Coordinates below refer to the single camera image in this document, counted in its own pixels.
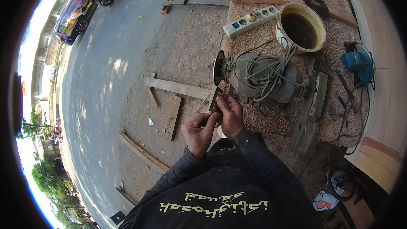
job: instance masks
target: circular saw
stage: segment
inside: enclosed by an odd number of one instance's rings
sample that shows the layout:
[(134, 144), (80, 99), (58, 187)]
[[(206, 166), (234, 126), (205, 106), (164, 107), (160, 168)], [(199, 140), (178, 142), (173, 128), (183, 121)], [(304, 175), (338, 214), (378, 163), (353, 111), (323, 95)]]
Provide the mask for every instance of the circular saw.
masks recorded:
[(322, 0), (303, 0), (304, 3), (314, 10), (320, 17), (327, 18), (329, 14), (328, 7)]

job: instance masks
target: person's right hand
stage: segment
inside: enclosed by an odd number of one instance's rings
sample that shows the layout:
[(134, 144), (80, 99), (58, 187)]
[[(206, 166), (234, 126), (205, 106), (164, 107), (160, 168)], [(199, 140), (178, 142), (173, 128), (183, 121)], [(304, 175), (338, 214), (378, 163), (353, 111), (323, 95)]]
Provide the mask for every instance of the person's right hand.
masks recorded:
[(236, 99), (225, 94), (216, 97), (216, 103), (223, 113), (222, 131), (227, 138), (235, 138), (243, 129), (243, 108)]

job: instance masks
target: black sleeve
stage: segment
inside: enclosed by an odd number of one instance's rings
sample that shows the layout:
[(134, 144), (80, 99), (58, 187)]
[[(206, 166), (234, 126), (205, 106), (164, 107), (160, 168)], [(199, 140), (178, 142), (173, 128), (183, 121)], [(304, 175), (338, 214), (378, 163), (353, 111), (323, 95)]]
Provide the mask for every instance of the black sleeve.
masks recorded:
[(317, 212), (300, 182), (276, 155), (270, 152), (259, 133), (245, 129), (234, 141), (237, 152), (246, 160), (254, 175), (263, 182), (277, 209), (285, 218), (284, 227), (322, 228)]
[(199, 166), (201, 163), (202, 161), (196, 160), (191, 155), (188, 150), (188, 146), (186, 146), (182, 157), (173, 166), (171, 166), (170, 169), (161, 176), (161, 178), (159, 178), (159, 180), (149, 191), (144, 194), (140, 202), (126, 216), (119, 229), (130, 229), (138, 210), (141, 206), (143, 206), (143, 204), (150, 201), (154, 197), (164, 193), (165, 191), (187, 181), (194, 173), (196, 167)]

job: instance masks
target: power strip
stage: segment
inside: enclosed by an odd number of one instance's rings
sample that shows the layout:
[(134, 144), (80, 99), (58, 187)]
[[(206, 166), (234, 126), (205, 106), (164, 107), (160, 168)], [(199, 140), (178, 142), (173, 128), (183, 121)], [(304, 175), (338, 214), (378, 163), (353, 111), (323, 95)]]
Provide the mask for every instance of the power strip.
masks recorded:
[[(278, 10), (274, 6), (268, 6), (266, 8), (256, 11), (255, 13), (260, 13), (262, 17), (267, 21), (275, 19), (278, 16)], [(243, 16), (242, 18), (239, 18), (223, 26), (223, 30), (225, 31), (227, 37), (233, 38), (238, 34), (246, 32), (247, 30), (257, 27), (263, 23), (261, 19), (258, 18), (255, 14), (254, 16), (256, 17), (254, 21), (248, 21), (247, 16)]]

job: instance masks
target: sawdust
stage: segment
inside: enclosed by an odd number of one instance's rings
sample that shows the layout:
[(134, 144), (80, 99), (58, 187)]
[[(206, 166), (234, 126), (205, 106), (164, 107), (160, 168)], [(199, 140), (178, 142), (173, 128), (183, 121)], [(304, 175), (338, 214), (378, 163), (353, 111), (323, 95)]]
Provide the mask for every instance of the sawdust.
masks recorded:
[[(347, 0), (324, 0), (327, 5), (335, 7), (345, 13), (351, 14), (350, 7)], [(241, 16), (248, 13), (265, 8), (267, 4), (233, 4), (229, 7), (229, 13), (227, 23), (238, 19)], [(276, 5), (277, 9), (280, 9), (282, 5)], [(348, 83), (349, 89), (353, 88), (353, 74), (346, 73), (340, 60), (340, 56), (345, 52), (343, 42), (357, 41), (360, 43), (359, 32), (357, 29), (352, 28), (340, 21), (327, 18), (322, 20), (326, 29), (326, 42), (322, 49), (322, 52), (329, 56), (333, 70), (338, 69), (344, 76), (344, 79)], [(236, 36), (233, 39), (228, 39), (226, 36), (222, 41), (222, 48), (225, 50), (226, 56), (236, 56), (239, 53), (248, 49), (257, 47), (261, 43), (265, 42), (270, 36), (274, 38), (274, 41), (268, 45), (263, 51), (265, 54), (281, 56), (282, 50), (279, 43), (276, 41), (274, 33), (277, 20), (271, 20), (268, 22), (270, 30), (263, 25), (253, 28), (245, 33)], [(293, 62), (303, 74), (307, 74), (308, 62), (307, 54), (296, 55), (293, 57)], [(335, 139), (341, 127), (343, 114), (343, 106), (339, 102), (335, 91), (346, 101), (347, 93), (338, 79), (335, 72), (329, 75), (328, 90), (325, 99), (325, 105), (323, 114), (321, 116), (320, 131), (317, 136), (317, 141), (329, 142)], [(358, 102), (360, 102), (360, 91), (355, 91), (354, 96)], [(243, 105), (243, 112), (245, 115), (245, 125), (247, 128), (262, 132), (265, 134), (273, 134), (274, 136), (289, 137), (292, 133), (292, 126), (297, 120), (298, 111), (300, 109), (300, 99), (292, 99), (283, 109), (282, 113), (275, 117), (265, 117), (258, 111), (258, 106), (249, 102), (246, 104), (246, 98), (240, 97)], [(366, 92), (363, 96), (363, 119), (366, 117), (368, 99)], [(360, 115), (353, 112), (348, 115), (349, 128), (343, 128), (343, 134), (355, 135), (360, 130)], [(343, 138), (339, 144), (343, 146), (353, 146), (356, 144), (357, 139)]]

